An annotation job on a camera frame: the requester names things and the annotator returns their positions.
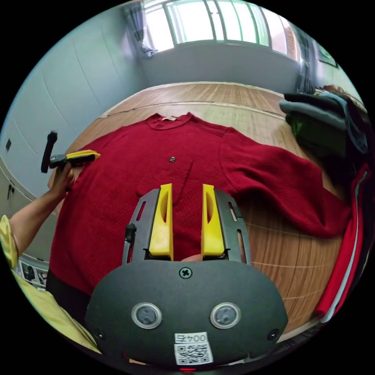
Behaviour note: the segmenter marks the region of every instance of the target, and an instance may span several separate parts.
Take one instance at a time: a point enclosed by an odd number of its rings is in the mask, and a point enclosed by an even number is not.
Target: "yellow sleeve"
[[[6,216],[0,221],[0,242],[9,267],[16,268],[18,254]],[[57,304],[51,293],[37,290],[14,271],[12,273],[27,299],[47,323],[76,343],[100,353],[91,334]]]
[[[0,242],[9,267],[11,269],[16,268],[18,262],[16,244],[14,243],[9,220],[5,215],[0,221]]]

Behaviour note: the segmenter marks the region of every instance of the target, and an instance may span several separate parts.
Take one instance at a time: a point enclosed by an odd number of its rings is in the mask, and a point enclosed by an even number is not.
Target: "window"
[[[149,45],[152,45],[159,52],[174,47],[167,17],[162,6],[154,8],[152,12],[146,11],[146,21]]]
[[[299,61],[290,23],[242,0],[146,0],[146,41],[159,51],[191,42],[254,43]]]
[[[210,17],[203,1],[180,0],[167,4],[176,42],[214,39]]]
[[[262,8],[262,11],[270,30],[272,49],[282,54],[287,54],[285,31],[280,17],[268,9]]]

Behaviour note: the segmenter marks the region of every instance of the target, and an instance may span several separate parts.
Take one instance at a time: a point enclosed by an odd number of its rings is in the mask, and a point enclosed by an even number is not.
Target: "sweater collar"
[[[186,124],[192,117],[193,115],[188,112],[187,114],[175,118],[175,120],[169,120],[168,118],[164,119],[165,116],[155,113],[149,118],[150,121],[148,123],[154,130],[169,130]]]

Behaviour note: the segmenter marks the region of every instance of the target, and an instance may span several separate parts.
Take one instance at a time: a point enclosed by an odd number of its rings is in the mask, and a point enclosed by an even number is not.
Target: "red sweater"
[[[345,230],[350,208],[323,188],[313,163],[191,113],[162,118],[155,114],[85,147],[102,156],[82,169],[57,221],[50,269],[63,282],[91,294],[119,267],[125,227],[139,198],[162,184],[172,183],[177,261],[200,253],[202,184],[237,201],[260,192],[312,236],[331,238]]]

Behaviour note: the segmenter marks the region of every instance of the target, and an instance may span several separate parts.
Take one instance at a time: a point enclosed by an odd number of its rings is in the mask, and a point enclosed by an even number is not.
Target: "qr code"
[[[204,364],[212,362],[208,343],[194,345],[175,345],[178,364]]]

